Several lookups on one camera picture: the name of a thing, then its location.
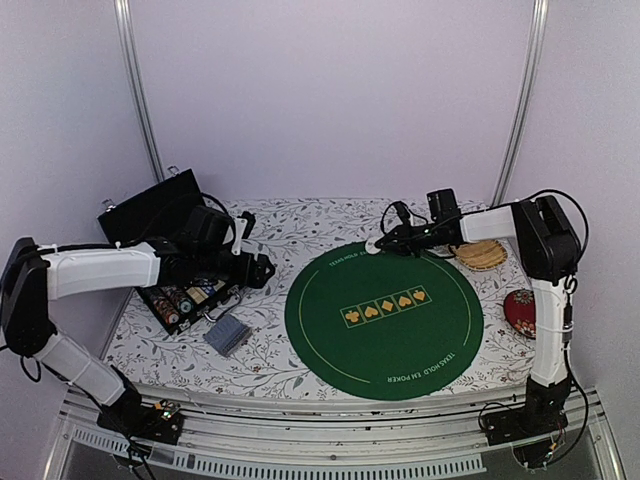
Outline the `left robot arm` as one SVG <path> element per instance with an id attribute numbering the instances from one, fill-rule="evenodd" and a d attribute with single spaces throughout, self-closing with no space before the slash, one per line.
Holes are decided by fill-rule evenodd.
<path id="1" fill-rule="evenodd" d="M 1 329 L 6 347 L 34 358 L 67 382 L 110 407 L 111 419 L 128 434 L 148 426 L 148 412 L 129 396 L 123 375 L 90 354 L 49 317 L 63 297 L 125 287 L 187 286 L 196 279 L 263 288 L 274 275 L 269 257 L 243 250 L 254 217 L 232 217 L 195 206 L 170 239 L 143 235 L 127 244 L 39 246 L 19 239 L 1 277 Z"/>

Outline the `poker chip row middle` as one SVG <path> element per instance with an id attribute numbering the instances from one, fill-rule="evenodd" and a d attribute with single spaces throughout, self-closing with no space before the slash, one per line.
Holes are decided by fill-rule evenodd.
<path id="1" fill-rule="evenodd" d="M 193 310 L 193 302 L 182 290 L 175 286 L 161 287 L 162 293 L 172 302 L 181 314 L 187 314 Z"/>

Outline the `poker chip row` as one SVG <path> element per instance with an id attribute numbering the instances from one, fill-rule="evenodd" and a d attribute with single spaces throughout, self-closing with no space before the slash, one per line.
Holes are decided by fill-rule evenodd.
<path id="1" fill-rule="evenodd" d="M 187 314 L 193 310 L 193 302 L 182 290 L 175 286 L 161 287 L 162 293 L 172 302 L 181 314 Z"/>
<path id="2" fill-rule="evenodd" d="M 164 324 L 174 325 L 180 320 L 178 311 L 159 289 L 146 288 L 144 294 Z"/>

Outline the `left aluminium frame post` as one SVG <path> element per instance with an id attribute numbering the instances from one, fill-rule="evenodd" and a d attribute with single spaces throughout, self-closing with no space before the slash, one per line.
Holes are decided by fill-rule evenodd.
<path id="1" fill-rule="evenodd" d="M 165 180 L 164 167 L 155 139 L 151 116 L 144 91 L 142 72 L 138 59 L 130 2 L 115 0 L 114 10 L 123 61 L 128 78 L 134 110 L 148 156 L 152 177 L 156 183 Z"/>

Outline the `right aluminium frame post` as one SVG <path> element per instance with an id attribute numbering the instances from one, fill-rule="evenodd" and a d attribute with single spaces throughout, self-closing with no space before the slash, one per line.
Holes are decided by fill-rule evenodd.
<path id="1" fill-rule="evenodd" d="M 520 89 L 504 157 L 491 197 L 492 206 L 498 206 L 504 202 L 515 171 L 543 51 L 548 11 L 548 0 L 535 0 L 533 2 Z"/>

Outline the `aluminium front rail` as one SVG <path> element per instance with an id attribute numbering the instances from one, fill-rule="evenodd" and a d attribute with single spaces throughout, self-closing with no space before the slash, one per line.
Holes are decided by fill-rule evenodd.
<path id="1" fill-rule="evenodd" d="M 142 386 L 146 401 L 180 404 L 176 445 L 149 443 L 147 471 L 214 479 L 622 479 L 626 473 L 598 393 L 573 393 L 552 466 L 518 464 L 478 419 L 524 401 L 520 387 L 404 402 L 285 400 Z"/>

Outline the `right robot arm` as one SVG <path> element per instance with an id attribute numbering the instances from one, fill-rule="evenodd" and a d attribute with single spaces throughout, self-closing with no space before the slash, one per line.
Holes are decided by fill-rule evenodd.
<path id="1" fill-rule="evenodd" d="M 527 378 L 526 407 L 518 412 L 516 421 L 527 436 L 539 435 L 554 422 L 573 380 L 568 360 L 573 332 L 571 296 L 588 241 L 578 238 L 558 195 L 567 196 L 544 189 L 523 200 L 464 213 L 452 189 L 437 190 L 426 194 L 429 221 L 417 225 L 416 215 L 397 201 L 391 207 L 400 224 L 365 242 L 370 254 L 418 256 L 444 245 L 459 247 L 502 238 L 517 241 L 535 303 L 535 357 Z"/>

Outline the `aluminium frame post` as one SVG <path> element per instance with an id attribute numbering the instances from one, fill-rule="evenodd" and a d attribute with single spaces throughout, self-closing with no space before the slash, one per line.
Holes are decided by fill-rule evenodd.
<path id="1" fill-rule="evenodd" d="M 155 139 L 151 116 L 144 91 L 142 72 L 138 59 L 130 2 L 115 0 L 114 10 L 123 61 L 128 78 L 134 110 L 148 156 L 152 177 L 156 183 L 165 180 L 164 167 Z"/>
<path id="2" fill-rule="evenodd" d="M 535 0 L 533 2 L 520 89 L 504 157 L 491 197 L 492 206 L 498 206 L 504 202 L 515 171 L 543 51 L 548 11 L 548 0 Z"/>

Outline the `white dealer button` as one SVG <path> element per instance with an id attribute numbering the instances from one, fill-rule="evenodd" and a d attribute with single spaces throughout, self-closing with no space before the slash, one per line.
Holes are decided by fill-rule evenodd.
<path id="1" fill-rule="evenodd" d="M 371 255 L 376 255 L 381 252 L 381 250 L 375 246 L 374 241 L 367 241 L 365 243 L 365 251 Z"/>

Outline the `grey card stack holder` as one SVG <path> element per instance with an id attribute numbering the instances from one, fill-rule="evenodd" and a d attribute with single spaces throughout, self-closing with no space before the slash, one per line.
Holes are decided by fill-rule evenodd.
<path id="1" fill-rule="evenodd" d="M 251 333 L 249 326 L 233 315 L 225 315 L 204 335 L 204 341 L 218 354 L 228 357 Z"/>

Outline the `black poker chip case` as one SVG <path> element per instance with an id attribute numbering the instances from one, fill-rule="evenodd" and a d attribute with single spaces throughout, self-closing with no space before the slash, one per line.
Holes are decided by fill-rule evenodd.
<path id="1" fill-rule="evenodd" d="M 98 222 L 111 243 L 166 239 L 201 257 L 221 251 L 231 252 L 234 236 L 231 215 L 219 201 L 210 199 L 201 191 L 190 170 L 178 173 L 107 210 L 98 217 Z M 193 310 L 187 314 L 181 314 L 172 304 L 180 315 L 180 320 L 174 325 L 161 321 L 144 289 L 157 288 L 161 291 L 161 287 L 175 286 L 186 293 L 193 285 L 217 281 L 223 280 L 200 270 L 180 284 L 138 287 L 136 292 L 166 332 L 174 334 L 190 328 L 219 303 L 230 299 L 235 284 L 223 281 L 226 284 L 224 289 L 201 304 L 196 304 L 187 295 L 193 302 Z"/>

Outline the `floral patterned tablecloth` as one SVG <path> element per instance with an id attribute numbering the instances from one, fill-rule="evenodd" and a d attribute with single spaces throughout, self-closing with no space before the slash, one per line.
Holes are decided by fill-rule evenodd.
<path id="1" fill-rule="evenodd" d="M 287 336 L 284 309 L 293 281 L 310 261 L 345 245 L 364 245 L 391 229 L 397 218 L 390 201 L 239 200 L 228 209 L 255 215 L 255 227 L 243 246 L 266 254 L 276 268 L 264 288 L 243 289 L 224 305 L 226 312 L 251 328 L 248 339 L 223 357 L 204 341 L 218 320 L 218 310 L 184 331 L 169 334 L 142 299 L 133 296 L 105 361 L 137 386 L 268 399 L 365 399 L 328 385 L 301 362 Z M 523 386 L 536 344 L 511 327 L 503 312 L 509 292 L 530 287 L 518 255 L 509 252 L 505 263 L 486 271 L 467 268 L 450 258 L 446 248 L 429 256 L 449 261 L 471 283 L 481 303 L 484 331 L 472 365 L 448 386 L 417 398 Z"/>

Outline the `poker chip row left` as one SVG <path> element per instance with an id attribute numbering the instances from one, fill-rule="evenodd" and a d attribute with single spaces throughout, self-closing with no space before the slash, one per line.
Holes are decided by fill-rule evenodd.
<path id="1" fill-rule="evenodd" d="M 144 294 L 164 324 L 174 325 L 180 320 L 178 311 L 159 289 L 146 288 Z"/>

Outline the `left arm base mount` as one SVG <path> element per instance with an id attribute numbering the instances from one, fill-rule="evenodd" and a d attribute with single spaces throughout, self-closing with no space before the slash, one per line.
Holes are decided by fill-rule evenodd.
<path id="1" fill-rule="evenodd" d="M 144 405 L 139 396 L 122 397 L 111 406 L 102 406 L 97 425 L 126 438 L 140 438 L 177 445 L 185 417 L 179 403 L 162 399 Z"/>

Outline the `round woven bamboo tray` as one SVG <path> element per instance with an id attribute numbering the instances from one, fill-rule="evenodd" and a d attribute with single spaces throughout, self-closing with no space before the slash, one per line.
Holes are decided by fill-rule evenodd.
<path id="1" fill-rule="evenodd" d="M 452 247 L 456 259 L 474 271 L 486 271 L 506 262 L 508 254 L 498 240 L 484 240 L 477 243 Z"/>

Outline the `red floral round box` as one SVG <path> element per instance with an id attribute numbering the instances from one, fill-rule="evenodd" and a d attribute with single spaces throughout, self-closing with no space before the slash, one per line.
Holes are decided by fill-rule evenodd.
<path id="1" fill-rule="evenodd" d="M 529 339 L 536 338 L 536 313 L 534 293 L 528 289 L 513 290 L 503 302 L 506 321 L 519 334 Z"/>

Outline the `round green poker mat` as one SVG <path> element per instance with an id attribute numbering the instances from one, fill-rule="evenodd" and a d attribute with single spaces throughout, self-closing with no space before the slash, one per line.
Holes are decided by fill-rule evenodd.
<path id="1" fill-rule="evenodd" d="M 296 276 L 284 322 L 301 362 L 328 385 L 372 400 L 437 392 L 473 363 L 484 315 L 471 283 L 449 261 L 328 251 Z"/>

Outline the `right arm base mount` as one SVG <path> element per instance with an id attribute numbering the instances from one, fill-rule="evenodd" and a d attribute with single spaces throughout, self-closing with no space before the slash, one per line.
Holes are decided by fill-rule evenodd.
<path id="1" fill-rule="evenodd" d="M 479 412 L 478 425 L 488 444 L 495 446 L 560 432 L 568 426 L 568 420 L 563 411 L 550 416 L 527 415 L 524 406 L 489 402 Z"/>

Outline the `blue playing card deck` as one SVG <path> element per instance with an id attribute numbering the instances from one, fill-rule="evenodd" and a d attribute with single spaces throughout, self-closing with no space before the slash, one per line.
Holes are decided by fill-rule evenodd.
<path id="1" fill-rule="evenodd" d="M 201 283 L 199 285 L 193 285 L 186 290 L 187 295 L 196 303 L 201 304 L 216 294 L 221 292 L 226 284 L 223 281 L 217 281 L 216 283 Z"/>

